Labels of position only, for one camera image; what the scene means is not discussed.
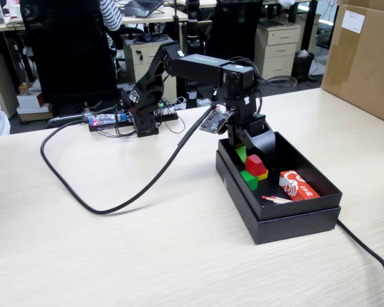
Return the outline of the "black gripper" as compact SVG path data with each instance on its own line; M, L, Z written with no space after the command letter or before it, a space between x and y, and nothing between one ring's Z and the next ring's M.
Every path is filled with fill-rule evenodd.
M276 166L275 133L264 126L265 119L264 114L233 111L227 120L228 144L243 164L246 164L247 149L258 154L266 166Z

